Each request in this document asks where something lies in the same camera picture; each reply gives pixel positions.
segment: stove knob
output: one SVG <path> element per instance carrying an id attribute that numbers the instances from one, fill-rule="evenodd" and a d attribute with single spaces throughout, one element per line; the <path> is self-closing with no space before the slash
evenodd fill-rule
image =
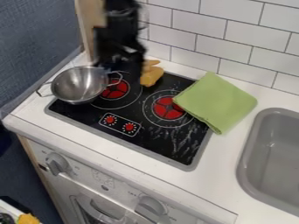
<path id="1" fill-rule="evenodd" d="M 116 122 L 117 122 L 117 118 L 113 115 L 109 115 L 104 120 L 104 123 L 107 125 L 114 125 Z"/>
<path id="2" fill-rule="evenodd" d="M 127 122 L 125 125 L 123 125 L 122 130 L 127 132 L 133 132 L 136 130 L 136 125 L 132 122 Z"/>
<path id="3" fill-rule="evenodd" d="M 45 163 L 54 176 L 58 176 L 61 172 L 68 173 L 72 170 L 72 167 L 68 164 L 66 159 L 55 152 L 52 152 L 47 156 Z"/>
<path id="4" fill-rule="evenodd" d="M 156 224 L 171 224 L 162 204 L 149 196 L 143 196 L 135 208 L 135 212 Z"/>

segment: toy stove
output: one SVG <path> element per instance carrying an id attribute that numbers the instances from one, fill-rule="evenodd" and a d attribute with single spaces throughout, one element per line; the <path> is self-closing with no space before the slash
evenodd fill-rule
<path id="1" fill-rule="evenodd" d="M 108 87 L 91 104 L 74 106 L 56 100 L 46 112 L 132 150 L 190 170 L 205 148 L 208 127 L 174 104 L 172 98 L 194 81 L 165 73 L 154 87 L 142 87 L 132 72 L 122 75 L 118 85 Z M 112 74 L 110 83 L 118 81 Z"/>

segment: red burner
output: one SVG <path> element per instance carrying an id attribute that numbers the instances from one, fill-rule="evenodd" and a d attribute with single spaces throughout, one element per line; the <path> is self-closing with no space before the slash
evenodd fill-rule
<path id="1" fill-rule="evenodd" d="M 118 82 L 119 79 L 112 79 L 111 84 Z M 122 80 L 120 84 L 107 87 L 102 93 L 101 97 L 104 99 L 119 99 L 129 91 L 129 84 Z"/>
<path id="2" fill-rule="evenodd" d="M 158 117 L 166 120 L 176 120 L 184 115 L 184 111 L 169 96 L 156 100 L 153 109 Z"/>
<path id="3" fill-rule="evenodd" d="M 115 119 L 112 116 L 107 117 L 106 122 L 107 123 L 113 123 Z"/>
<path id="4" fill-rule="evenodd" d="M 125 125 L 125 129 L 126 129 L 127 131 L 132 131 L 132 130 L 134 129 L 134 124 L 133 124 L 133 123 L 127 123 L 127 124 Z"/>

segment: pan handle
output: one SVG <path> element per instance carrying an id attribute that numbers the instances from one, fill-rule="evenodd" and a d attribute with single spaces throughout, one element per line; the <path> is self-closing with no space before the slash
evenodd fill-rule
<path id="1" fill-rule="evenodd" d="M 35 92 L 39 95 L 39 97 L 47 97 L 47 96 L 51 96 L 51 95 L 53 95 L 53 94 L 42 95 L 42 94 L 39 92 L 39 90 L 40 90 L 43 86 L 45 86 L 45 85 L 49 85 L 49 84 L 51 84 L 51 83 L 52 83 L 51 81 L 45 82 L 44 84 L 40 85 L 39 88 L 38 88 L 37 90 L 35 90 Z"/>
<path id="2" fill-rule="evenodd" d="M 120 79 L 116 83 L 107 84 L 108 87 L 116 86 L 116 85 L 118 85 L 118 84 L 121 83 L 121 81 L 123 79 L 123 76 L 122 76 L 121 72 L 119 72 L 119 71 L 113 71 L 113 72 L 111 72 L 109 74 L 118 74 L 120 76 Z"/>

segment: blue wall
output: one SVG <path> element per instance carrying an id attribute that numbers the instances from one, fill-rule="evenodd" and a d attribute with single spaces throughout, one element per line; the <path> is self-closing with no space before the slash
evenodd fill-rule
<path id="1" fill-rule="evenodd" d="M 80 44 L 74 0 L 0 0 L 0 108 Z"/>
<path id="2" fill-rule="evenodd" d="M 73 0 L 0 0 L 0 108 L 79 44 Z M 0 156 L 0 196 L 29 207 L 45 224 L 61 224 L 22 146 L 11 138 L 11 147 Z"/>

